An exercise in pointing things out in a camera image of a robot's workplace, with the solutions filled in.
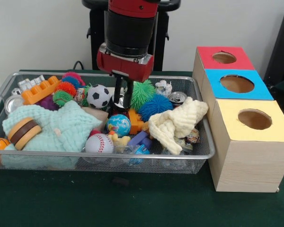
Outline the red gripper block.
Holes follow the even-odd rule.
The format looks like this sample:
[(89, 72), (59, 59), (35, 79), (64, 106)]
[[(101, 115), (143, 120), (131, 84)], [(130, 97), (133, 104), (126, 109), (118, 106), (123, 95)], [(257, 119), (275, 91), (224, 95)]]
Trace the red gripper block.
[[(115, 74), (116, 83), (113, 95), (113, 103), (123, 105), (124, 108), (130, 108), (133, 94), (133, 81), (144, 82), (152, 73), (154, 65), (154, 56), (146, 54), (142, 58), (127, 58), (111, 53), (106, 43), (102, 43), (97, 53), (97, 66), (102, 71), (109, 74)], [(126, 76), (127, 90), (122, 93), (123, 79), (120, 76)]]

